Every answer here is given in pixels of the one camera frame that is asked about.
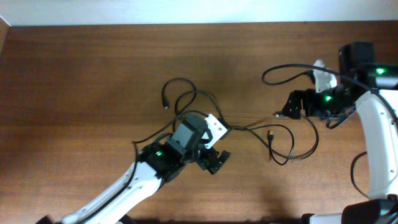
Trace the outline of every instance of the white background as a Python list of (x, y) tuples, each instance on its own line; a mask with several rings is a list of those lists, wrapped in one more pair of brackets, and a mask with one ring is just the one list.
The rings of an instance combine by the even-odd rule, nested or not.
[(12, 26), (398, 19), (398, 0), (0, 0)]

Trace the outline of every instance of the green led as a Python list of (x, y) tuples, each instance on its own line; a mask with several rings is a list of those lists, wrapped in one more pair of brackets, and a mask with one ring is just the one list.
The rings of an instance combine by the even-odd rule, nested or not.
[(378, 75), (382, 75), (384, 72), (386, 72), (386, 69), (384, 69), (384, 68), (377, 68), (377, 69), (376, 69), (376, 73), (377, 73)]
[(331, 96), (325, 96), (325, 101), (330, 101), (331, 99), (333, 99)]

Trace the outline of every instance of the white wall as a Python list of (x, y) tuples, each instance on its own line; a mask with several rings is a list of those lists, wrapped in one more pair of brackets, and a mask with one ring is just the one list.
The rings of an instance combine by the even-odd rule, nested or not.
[(397, 20), (398, 0), (0, 0), (12, 26)]

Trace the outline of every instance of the wooden tabletop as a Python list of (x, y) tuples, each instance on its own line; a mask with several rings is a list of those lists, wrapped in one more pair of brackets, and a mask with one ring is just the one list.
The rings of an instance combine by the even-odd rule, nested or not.
[[(316, 59), (337, 70), (338, 49), (355, 40), (374, 42), (378, 62), (398, 63), (397, 21), (11, 27), (0, 59), (0, 223), (58, 219), (111, 185), (134, 161), (131, 140), (173, 119), (160, 91), (175, 77), (214, 94), (230, 124), (284, 124), (294, 133), (294, 154), (309, 150), (311, 126), (272, 113), (291, 91), (314, 88), (310, 80), (265, 86), (261, 74)], [(189, 89), (173, 83), (168, 98), (173, 104)], [(191, 108), (215, 114), (202, 97)], [(338, 213), (365, 201), (349, 177), (351, 160), (366, 150), (359, 118), (332, 131), (313, 120), (320, 143), (308, 159), (278, 166), (254, 136), (233, 131), (215, 145), (232, 153), (220, 172), (191, 164), (129, 215), (243, 221)], [(289, 134), (272, 130), (275, 149), (288, 153)], [(356, 178), (365, 191), (368, 175), (364, 158)]]

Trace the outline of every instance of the white panel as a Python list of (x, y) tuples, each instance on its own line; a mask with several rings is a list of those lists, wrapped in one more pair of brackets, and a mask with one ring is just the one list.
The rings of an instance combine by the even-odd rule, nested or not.
[(0, 0), (12, 26), (398, 19), (397, 0)]

